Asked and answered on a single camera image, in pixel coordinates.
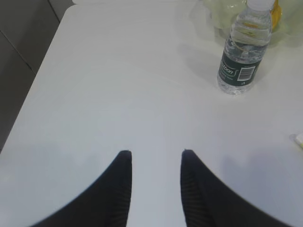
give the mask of barcode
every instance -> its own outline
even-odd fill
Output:
[[[254,74],[256,66],[250,68],[242,68],[239,74],[238,81],[250,80]]]

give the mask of water bottle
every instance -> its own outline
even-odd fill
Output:
[[[275,0],[248,0],[232,25],[218,72],[218,85],[232,95],[248,91],[272,35]]]

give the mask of dark green label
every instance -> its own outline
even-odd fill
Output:
[[[253,64],[241,64],[231,60],[225,52],[223,53],[219,75],[221,79],[233,86],[244,86],[250,84],[257,72],[261,61]]]

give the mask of white table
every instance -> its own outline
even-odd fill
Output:
[[[303,48],[268,49],[254,88],[230,96],[216,84],[224,40],[207,18],[200,1],[67,11],[0,155],[0,226],[50,215],[129,149],[128,226],[185,227],[185,148],[257,207],[303,226],[303,152],[289,139],[303,130]]]

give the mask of yellow object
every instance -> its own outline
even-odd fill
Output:
[[[275,27],[278,25],[280,19],[282,16],[282,9],[279,5],[279,0],[276,0],[274,3],[274,7],[271,10],[271,18],[272,18],[272,22],[273,22],[273,29],[275,29]]]

